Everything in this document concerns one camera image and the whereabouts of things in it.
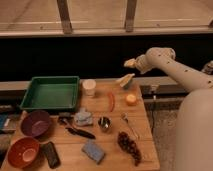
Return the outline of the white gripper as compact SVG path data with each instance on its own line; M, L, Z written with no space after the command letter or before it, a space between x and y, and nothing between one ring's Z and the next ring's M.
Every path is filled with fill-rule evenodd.
M134 58L126 60L124 62L124 66L127 68L136 67L141 74L145 74L152 69L152 66L148 63L145 55L138 56L136 60ZM128 89L134 76L134 73L126 74L125 76L117 79L116 83L119 84L121 88Z

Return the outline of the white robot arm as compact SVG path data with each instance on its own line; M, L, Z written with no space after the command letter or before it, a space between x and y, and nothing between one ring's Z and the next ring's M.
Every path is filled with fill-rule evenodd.
M173 171L213 171L213 75L176 62L175 57L172 48L152 47L124 66L141 74L160 69L183 86L188 95L176 121Z

